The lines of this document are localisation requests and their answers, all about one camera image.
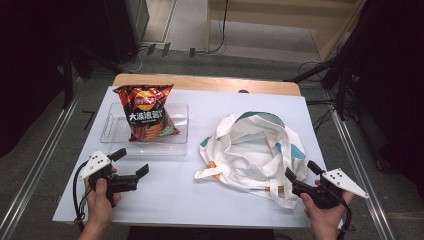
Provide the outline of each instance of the clear plastic container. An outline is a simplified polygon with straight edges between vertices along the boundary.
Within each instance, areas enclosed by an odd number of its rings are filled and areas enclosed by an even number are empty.
[[[127,155],[185,155],[187,153],[188,105],[166,103],[166,111],[180,131],[151,141],[130,142],[131,129],[120,102],[112,103],[100,142],[112,153],[126,148]]]

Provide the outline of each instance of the white fabric bag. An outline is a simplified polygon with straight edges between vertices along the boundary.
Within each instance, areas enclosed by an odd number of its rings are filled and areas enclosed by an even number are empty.
[[[290,168],[298,180],[304,180],[306,155],[299,135],[278,116],[265,112],[230,115],[200,144],[200,155],[208,168],[196,172],[195,179],[215,177],[282,207],[296,207],[298,197],[285,171]]]

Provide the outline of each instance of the black and red chip bag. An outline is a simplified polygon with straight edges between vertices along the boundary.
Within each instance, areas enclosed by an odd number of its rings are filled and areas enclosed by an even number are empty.
[[[149,141],[178,134],[165,109],[174,85],[125,85],[114,89],[119,95],[131,128],[130,141]]]

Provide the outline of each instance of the human hand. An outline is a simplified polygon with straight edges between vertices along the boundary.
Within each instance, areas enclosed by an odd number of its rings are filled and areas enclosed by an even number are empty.
[[[344,192],[343,198],[347,204],[353,199],[354,194]],[[318,208],[312,198],[307,193],[300,195],[305,204],[305,213],[311,221],[311,228],[315,240],[321,239],[337,239],[337,227],[343,217],[346,208],[340,204],[331,209]]]
[[[112,172],[116,173],[116,168],[112,167]],[[89,188],[88,180],[85,180],[86,189]],[[80,239],[101,239],[104,231],[112,222],[114,212],[109,200],[106,197],[107,181],[100,178],[96,182],[96,191],[91,191],[87,196],[88,220],[84,227]],[[119,193],[113,194],[115,204],[121,200]]]

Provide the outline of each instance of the white tabletop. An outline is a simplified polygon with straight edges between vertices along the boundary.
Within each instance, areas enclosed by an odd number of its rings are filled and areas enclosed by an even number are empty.
[[[90,134],[74,168],[95,150],[107,152],[100,142],[108,111],[119,102],[110,87],[105,95]],[[189,106],[188,149],[184,156],[125,156],[113,163],[119,175],[133,175],[149,164],[150,172],[140,179],[136,191],[121,193],[115,207],[114,223],[154,226],[207,226],[289,228],[309,227],[301,200],[294,210],[279,207],[272,200],[226,186],[217,180],[195,180],[194,174],[206,168],[199,154],[199,144],[213,134],[220,121],[229,114],[262,111],[278,115],[299,133],[307,159],[325,169],[314,134],[305,99],[297,96],[210,92],[173,89],[168,103]],[[308,171],[306,182],[318,179]],[[70,177],[53,221],[71,223],[75,219]],[[78,182],[78,199],[84,187]]]

